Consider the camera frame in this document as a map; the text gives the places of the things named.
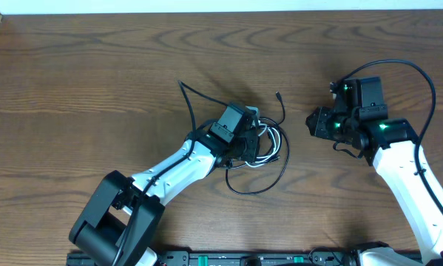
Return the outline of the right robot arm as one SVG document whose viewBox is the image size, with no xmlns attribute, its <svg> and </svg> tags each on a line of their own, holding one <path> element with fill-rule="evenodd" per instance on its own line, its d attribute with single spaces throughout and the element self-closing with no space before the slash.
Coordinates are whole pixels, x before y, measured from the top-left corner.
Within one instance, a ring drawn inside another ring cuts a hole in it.
<svg viewBox="0 0 443 266">
<path fill-rule="evenodd" d="M 330 85 L 334 106 L 306 118 L 311 135 L 350 145 L 392 190 L 419 246 L 419 265 L 443 265 L 443 188 L 419 137 L 404 118 L 388 117 L 381 80 L 347 78 Z"/>
</svg>

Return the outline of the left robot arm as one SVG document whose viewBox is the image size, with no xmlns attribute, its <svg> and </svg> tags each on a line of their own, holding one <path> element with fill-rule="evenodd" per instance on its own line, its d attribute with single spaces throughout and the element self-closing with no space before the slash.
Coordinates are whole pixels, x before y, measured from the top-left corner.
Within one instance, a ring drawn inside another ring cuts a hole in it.
<svg viewBox="0 0 443 266">
<path fill-rule="evenodd" d="M 230 160 L 254 160 L 259 119 L 258 108 L 230 103 L 208 130 L 190 132 L 181 148 L 156 166 L 130 177 L 109 173 L 69 240 L 96 265 L 154 265 L 158 256 L 149 245 L 166 205 Z"/>
</svg>

